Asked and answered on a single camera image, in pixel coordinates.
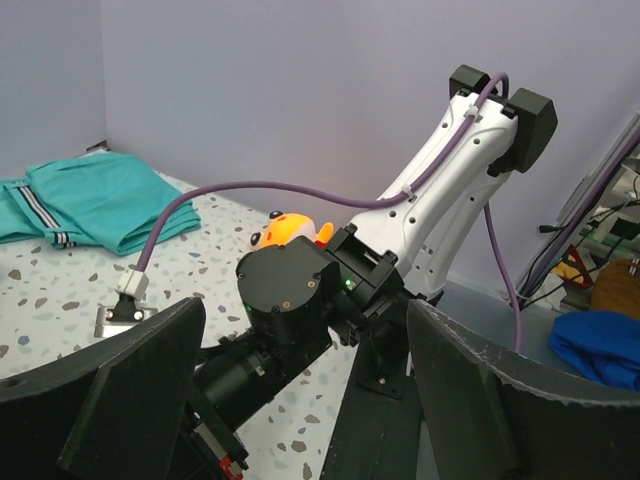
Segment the yellow frog plush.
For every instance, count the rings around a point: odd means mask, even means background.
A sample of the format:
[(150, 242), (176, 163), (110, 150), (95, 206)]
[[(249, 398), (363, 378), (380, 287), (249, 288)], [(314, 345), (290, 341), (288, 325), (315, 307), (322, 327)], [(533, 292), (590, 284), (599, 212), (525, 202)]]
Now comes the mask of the yellow frog plush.
[(317, 229), (314, 221), (306, 215), (276, 210), (269, 213), (268, 223), (261, 231), (251, 234), (249, 249), (255, 251), (272, 245), (286, 245), (297, 237), (306, 237), (324, 248), (333, 234), (331, 222)]

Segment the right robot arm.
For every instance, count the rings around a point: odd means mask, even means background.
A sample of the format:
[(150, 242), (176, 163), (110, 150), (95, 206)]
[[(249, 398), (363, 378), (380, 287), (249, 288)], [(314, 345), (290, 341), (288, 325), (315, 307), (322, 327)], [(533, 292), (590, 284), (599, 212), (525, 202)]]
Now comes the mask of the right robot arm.
[(295, 237), (256, 249), (236, 277), (249, 329), (206, 348), (189, 392), (184, 439), (205, 478), (241, 479), (238, 429), (333, 338), (357, 353), (329, 441), (325, 479), (412, 479), (422, 406), (411, 370), (404, 280), (430, 256), (420, 298), (437, 301), (472, 224), (513, 172), (555, 133), (551, 99), (511, 91), (506, 75), (459, 67), (440, 126), (375, 201), (323, 245)]

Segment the brown round object outside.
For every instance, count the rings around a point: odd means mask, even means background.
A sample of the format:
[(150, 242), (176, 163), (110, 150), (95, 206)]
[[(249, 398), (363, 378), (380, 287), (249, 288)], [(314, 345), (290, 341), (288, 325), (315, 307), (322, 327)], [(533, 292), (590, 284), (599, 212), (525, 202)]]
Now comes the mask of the brown round object outside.
[(599, 272), (591, 294), (590, 309), (612, 311), (639, 320), (638, 258), (613, 260)]

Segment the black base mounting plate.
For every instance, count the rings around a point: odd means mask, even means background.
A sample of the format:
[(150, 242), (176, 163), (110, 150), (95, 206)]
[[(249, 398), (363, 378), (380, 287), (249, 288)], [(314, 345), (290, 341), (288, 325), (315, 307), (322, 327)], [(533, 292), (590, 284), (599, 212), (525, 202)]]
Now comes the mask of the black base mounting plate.
[(320, 477), (414, 479), (422, 419), (404, 330), (360, 343)]

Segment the blue cloth outside cell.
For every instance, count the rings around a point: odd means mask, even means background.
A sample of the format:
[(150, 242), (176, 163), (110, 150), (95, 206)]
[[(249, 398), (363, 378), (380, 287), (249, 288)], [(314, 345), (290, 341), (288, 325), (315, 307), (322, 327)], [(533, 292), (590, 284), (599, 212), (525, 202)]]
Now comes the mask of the blue cloth outside cell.
[(612, 311), (562, 314), (549, 344), (586, 379), (639, 391), (639, 322), (631, 317)]

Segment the teal folded cloth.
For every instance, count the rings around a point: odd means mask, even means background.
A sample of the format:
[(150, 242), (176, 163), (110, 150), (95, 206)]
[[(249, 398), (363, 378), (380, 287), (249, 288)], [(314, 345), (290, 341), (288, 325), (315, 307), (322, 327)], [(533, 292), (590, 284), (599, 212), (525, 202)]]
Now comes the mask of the teal folded cloth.
[(102, 151), (26, 168), (1, 181), (1, 242), (42, 238), (55, 249), (140, 252), (181, 195), (139, 157)]

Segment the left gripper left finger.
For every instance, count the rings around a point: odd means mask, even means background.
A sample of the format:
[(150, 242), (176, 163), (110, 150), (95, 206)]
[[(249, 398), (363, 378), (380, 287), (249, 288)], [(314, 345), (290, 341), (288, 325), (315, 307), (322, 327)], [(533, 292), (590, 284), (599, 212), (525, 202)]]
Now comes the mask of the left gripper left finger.
[(2, 478), (165, 478), (205, 320), (203, 302), (186, 298), (2, 379)]

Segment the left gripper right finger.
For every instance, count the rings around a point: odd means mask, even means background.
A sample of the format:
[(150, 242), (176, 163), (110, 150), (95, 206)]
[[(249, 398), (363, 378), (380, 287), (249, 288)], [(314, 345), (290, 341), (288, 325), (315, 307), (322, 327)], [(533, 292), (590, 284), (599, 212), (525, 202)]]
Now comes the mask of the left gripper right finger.
[(638, 478), (638, 393), (544, 366), (420, 300), (407, 332), (439, 478)]

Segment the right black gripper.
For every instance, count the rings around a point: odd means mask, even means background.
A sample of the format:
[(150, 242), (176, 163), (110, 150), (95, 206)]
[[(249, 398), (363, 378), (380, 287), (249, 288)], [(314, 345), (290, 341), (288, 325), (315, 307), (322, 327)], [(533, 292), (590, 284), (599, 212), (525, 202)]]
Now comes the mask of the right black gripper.
[(248, 452), (196, 384), (190, 384), (183, 416), (186, 440), (218, 479), (243, 479)]

